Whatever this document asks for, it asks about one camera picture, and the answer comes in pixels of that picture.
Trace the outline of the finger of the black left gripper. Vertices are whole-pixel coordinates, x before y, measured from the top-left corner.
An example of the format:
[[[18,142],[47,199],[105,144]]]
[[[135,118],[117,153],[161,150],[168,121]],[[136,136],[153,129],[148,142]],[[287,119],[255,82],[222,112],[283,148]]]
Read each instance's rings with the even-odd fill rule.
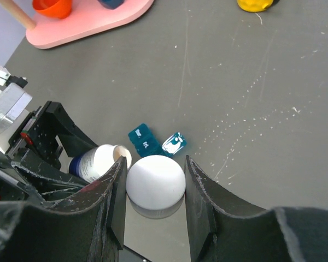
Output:
[[[54,168],[31,150],[19,150],[11,165],[46,201],[62,200],[87,185],[84,180]]]

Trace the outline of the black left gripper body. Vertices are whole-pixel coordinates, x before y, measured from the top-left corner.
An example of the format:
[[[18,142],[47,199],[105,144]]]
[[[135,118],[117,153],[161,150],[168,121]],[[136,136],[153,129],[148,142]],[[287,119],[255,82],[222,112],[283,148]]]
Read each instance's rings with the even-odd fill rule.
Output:
[[[76,157],[97,146],[70,118],[59,102],[48,101],[30,112],[9,139],[8,158],[27,148],[54,168],[60,169],[62,151]]]

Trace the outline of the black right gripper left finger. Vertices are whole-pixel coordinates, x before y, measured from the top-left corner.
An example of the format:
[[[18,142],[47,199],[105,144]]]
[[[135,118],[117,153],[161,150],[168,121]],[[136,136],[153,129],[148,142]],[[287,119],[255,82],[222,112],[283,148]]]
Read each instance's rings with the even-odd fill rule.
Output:
[[[127,161],[50,207],[0,201],[0,261],[118,261]]]

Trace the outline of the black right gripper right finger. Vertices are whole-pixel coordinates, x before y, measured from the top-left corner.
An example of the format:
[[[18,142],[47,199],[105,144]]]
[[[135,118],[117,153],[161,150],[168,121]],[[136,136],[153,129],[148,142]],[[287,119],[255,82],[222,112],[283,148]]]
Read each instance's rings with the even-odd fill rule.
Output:
[[[328,261],[328,209],[263,209],[185,161],[192,261]]]

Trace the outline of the white pill bottle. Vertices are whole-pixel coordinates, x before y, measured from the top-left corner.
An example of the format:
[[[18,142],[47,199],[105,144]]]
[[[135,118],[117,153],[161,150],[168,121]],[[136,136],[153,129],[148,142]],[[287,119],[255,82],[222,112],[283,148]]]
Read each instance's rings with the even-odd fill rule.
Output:
[[[130,151],[123,145],[104,144],[72,158],[68,172],[92,183],[102,177],[120,157],[126,158],[129,169],[132,164]]]

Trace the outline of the white bottle cap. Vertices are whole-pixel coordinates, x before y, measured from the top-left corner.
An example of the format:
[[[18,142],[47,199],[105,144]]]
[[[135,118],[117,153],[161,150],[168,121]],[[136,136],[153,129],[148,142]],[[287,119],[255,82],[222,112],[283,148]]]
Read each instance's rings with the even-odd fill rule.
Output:
[[[161,155],[135,162],[127,174],[126,192],[134,210],[150,219],[173,215],[186,190],[185,174],[173,159]]]

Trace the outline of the teal pill organizer box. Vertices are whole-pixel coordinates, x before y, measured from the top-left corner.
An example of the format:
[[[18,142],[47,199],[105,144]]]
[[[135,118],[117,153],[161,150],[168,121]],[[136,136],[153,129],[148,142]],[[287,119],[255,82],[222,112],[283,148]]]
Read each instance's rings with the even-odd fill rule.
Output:
[[[145,123],[140,124],[129,132],[128,138],[142,158],[152,155],[172,158],[187,145],[185,138],[180,132],[174,133],[166,141],[160,143]]]

